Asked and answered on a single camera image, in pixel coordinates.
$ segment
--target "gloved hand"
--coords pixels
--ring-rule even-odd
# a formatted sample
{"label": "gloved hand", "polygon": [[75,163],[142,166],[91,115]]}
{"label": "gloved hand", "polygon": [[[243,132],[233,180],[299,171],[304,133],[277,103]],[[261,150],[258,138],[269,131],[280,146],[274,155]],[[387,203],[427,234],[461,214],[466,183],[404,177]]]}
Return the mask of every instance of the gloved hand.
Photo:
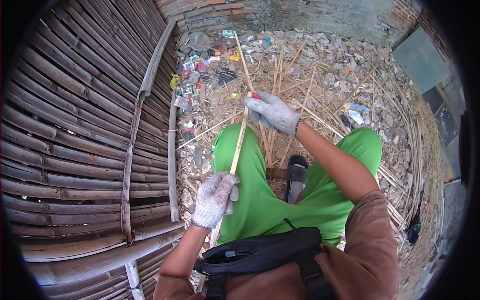
{"label": "gloved hand", "polygon": [[252,110],[253,123],[258,121],[268,129],[294,137],[300,122],[300,114],[292,111],[279,97],[257,92],[260,99],[246,97],[243,104]]}
{"label": "gloved hand", "polygon": [[228,172],[218,172],[207,179],[198,188],[192,224],[213,229],[223,215],[233,214],[233,202],[239,199],[240,183]]}

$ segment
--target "ground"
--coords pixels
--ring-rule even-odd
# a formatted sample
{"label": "ground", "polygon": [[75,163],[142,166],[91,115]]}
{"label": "ground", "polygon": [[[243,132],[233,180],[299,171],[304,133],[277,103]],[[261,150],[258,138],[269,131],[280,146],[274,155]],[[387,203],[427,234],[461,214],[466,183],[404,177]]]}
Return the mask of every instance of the ground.
{"label": "ground", "polygon": [[[282,98],[334,144],[357,127],[369,127],[379,134],[383,155],[377,176],[390,202],[389,213],[398,242],[398,298],[411,298],[423,269],[435,254],[443,215],[438,131],[415,83],[396,63],[391,48],[301,30],[242,33],[240,39],[250,36],[253,40],[244,42],[242,49],[255,91],[268,91]],[[195,51],[179,53],[183,56],[180,70],[189,67],[192,56],[191,67],[195,60],[199,64],[198,73],[183,72],[181,76],[189,77],[177,81],[182,86],[178,95],[183,96],[177,102],[182,107],[177,123],[177,145],[181,146],[177,151],[177,179],[180,215],[187,226],[195,207],[194,189],[212,174],[209,152],[217,134],[229,124],[241,122],[241,100],[247,94],[248,81],[241,60],[237,59],[236,44],[233,38],[213,36],[210,40],[205,38],[202,44],[204,50],[213,49],[209,54],[201,51],[198,57]],[[219,60],[209,59],[214,51],[219,51]],[[219,83],[221,72],[225,71],[235,79]],[[186,82],[193,85],[190,103],[187,93],[181,94]],[[292,154],[301,154],[310,164],[314,163],[297,140],[263,129],[251,120],[248,126],[259,138],[268,168],[286,168]],[[283,199],[285,181],[272,179],[269,185]],[[405,229],[418,206],[422,231],[418,241],[410,245]],[[208,242],[209,237],[201,253],[208,249]],[[194,285],[198,280],[197,275],[192,275]]]}

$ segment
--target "green pants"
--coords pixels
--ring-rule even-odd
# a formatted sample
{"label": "green pants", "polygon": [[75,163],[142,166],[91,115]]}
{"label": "green pants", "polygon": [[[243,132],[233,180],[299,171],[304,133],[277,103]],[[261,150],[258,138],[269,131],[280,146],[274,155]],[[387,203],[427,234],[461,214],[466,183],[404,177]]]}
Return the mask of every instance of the green pants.
{"label": "green pants", "polygon": [[[230,171],[240,124],[231,124],[218,135],[211,154],[215,172]],[[374,176],[382,156],[382,143],[375,131],[353,130],[337,147],[363,163]],[[225,216],[218,245],[251,236],[290,231],[295,227],[318,227],[323,241],[338,245],[353,204],[344,197],[325,169],[315,163],[309,168],[303,200],[295,205],[277,199],[267,184],[265,162],[253,130],[246,128],[237,166],[239,200],[233,214]]]}

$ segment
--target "black crossbody bag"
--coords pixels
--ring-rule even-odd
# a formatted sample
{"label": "black crossbody bag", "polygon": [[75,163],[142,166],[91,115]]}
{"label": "black crossbody bag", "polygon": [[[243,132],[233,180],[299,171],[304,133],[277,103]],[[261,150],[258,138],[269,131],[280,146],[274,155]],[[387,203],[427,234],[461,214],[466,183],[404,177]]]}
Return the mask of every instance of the black crossbody bag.
{"label": "black crossbody bag", "polygon": [[228,275],[262,273],[295,261],[306,287],[307,300],[336,299],[332,287],[315,260],[320,253],[322,236],[317,227],[234,240],[204,252],[194,270],[208,277],[206,300],[225,300]]}

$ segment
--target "black sandal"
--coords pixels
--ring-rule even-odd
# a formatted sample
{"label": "black sandal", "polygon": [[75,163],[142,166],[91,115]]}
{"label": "black sandal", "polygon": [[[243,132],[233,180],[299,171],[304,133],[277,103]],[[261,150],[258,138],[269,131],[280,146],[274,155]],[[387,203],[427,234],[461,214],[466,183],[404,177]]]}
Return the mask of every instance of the black sandal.
{"label": "black sandal", "polygon": [[[307,184],[308,178],[308,162],[300,155],[292,155],[288,160],[287,166],[287,188],[285,189],[285,198],[283,201],[288,203],[288,196],[290,195],[290,189],[292,187],[292,181],[301,182],[303,185]],[[290,199],[290,204],[295,204],[297,197]]]}

